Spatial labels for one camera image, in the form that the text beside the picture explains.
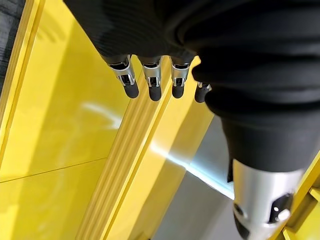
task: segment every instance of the yellow surface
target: yellow surface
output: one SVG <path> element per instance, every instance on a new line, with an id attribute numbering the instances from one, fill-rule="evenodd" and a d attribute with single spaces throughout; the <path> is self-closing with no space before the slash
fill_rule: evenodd
<path id="1" fill-rule="evenodd" d="M 27 0 L 1 95 L 0 240 L 75 239 L 129 103 L 62 0 L 43 3 Z"/>
<path id="2" fill-rule="evenodd" d="M 140 67 L 135 72 L 139 76 Z M 7 133 L 0 181 L 106 158 L 128 102 L 63 2 L 47 0 Z"/>
<path id="3" fill-rule="evenodd" d="M 170 61 L 162 61 L 162 93 L 165 96 L 170 84 Z M 77 239 L 101 239 L 116 214 L 132 172 L 166 98 L 150 100 L 144 75 L 137 81 L 139 96 L 130 101 L 121 128 L 116 136 L 108 160 L 103 168 L 96 190 L 91 198 Z"/>
<path id="4" fill-rule="evenodd" d="M 296 231 L 297 240 L 320 239 L 320 204 L 316 204 L 305 218 L 300 228 Z"/>
<path id="5" fill-rule="evenodd" d="M 44 0 L 25 2 L 14 40 L 0 97 L 0 167 L 44 4 Z"/>
<path id="6" fill-rule="evenodd" d="M 72 240 L 104 160 L 0 183 L 1 240 Z"/>

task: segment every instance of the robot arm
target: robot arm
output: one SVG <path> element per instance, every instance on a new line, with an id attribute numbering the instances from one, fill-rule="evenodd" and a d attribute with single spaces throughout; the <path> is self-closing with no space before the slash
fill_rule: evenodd
<path id="1" fill-rule="evenodd" d="M 65 3 L 131 98 L 139 91 L 128 55 L 139 57 L 154 101 L 161 97 L 159 56 L 171 56 L 172 94 L 179 98 L 199 55 L 195 98 L 205 95 L 221 117 L 237 229 L 243 239 L 272 235 L 290 216 L 293 193 L 320 143 L 320 2 Z"/>

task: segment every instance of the yellow frame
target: yellow frame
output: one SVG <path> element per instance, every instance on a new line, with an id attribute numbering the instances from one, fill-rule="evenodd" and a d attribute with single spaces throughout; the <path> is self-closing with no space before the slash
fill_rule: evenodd
<path id="1" fill-rule="evenodd" d="M 188 164 L 213 118 L 194 101 L 192 76 L 182 99 L 172 97 L 170 69 L 166 57 L 159 102 L 150 101 L 140 76 L 141 94 L 129 103 L 76 239 L 147 240 L 161 223 L 186 171 L 170 155 Z"/>
<path id="2" fill-rule="evenodd" d="M 26 0 L 0 97 L 0 168 L 45 0 Z"/>

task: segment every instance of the yellow panel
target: yellow panel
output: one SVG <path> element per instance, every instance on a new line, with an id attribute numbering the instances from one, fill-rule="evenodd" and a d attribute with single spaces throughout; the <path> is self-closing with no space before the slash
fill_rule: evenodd
<path id="1" fill-rule="evenodd" d="M 104 162 L 0 183 L 0 239 L 75 239 Z"/>
<path id="2" fill-rule="evenodd" d="M 316 204 L 296 232 L 298 240 L 320 239 L 320 204 Z"/>
<path id="3" fill-rule="evenodd" d="M 141 66 L 134 58 L 137 77 Z M 47 0 L 0 181 L 106 158 L 129 98 L 62 0 Z"/>

